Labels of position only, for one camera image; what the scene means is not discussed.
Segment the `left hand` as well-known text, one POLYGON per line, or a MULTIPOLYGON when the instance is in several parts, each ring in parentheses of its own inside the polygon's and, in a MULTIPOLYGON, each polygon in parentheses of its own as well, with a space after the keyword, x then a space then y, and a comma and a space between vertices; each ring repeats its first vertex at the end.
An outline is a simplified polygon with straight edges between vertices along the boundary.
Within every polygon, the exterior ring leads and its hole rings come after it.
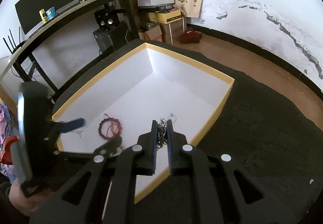
POLYGON ((36 212, 52 195, 54 191, 44 189, 31 197, 26 197, 19 185, 17 179, 12 183, 9 191, 9 200, 11 204, 22 214, 31 216, 36 212))

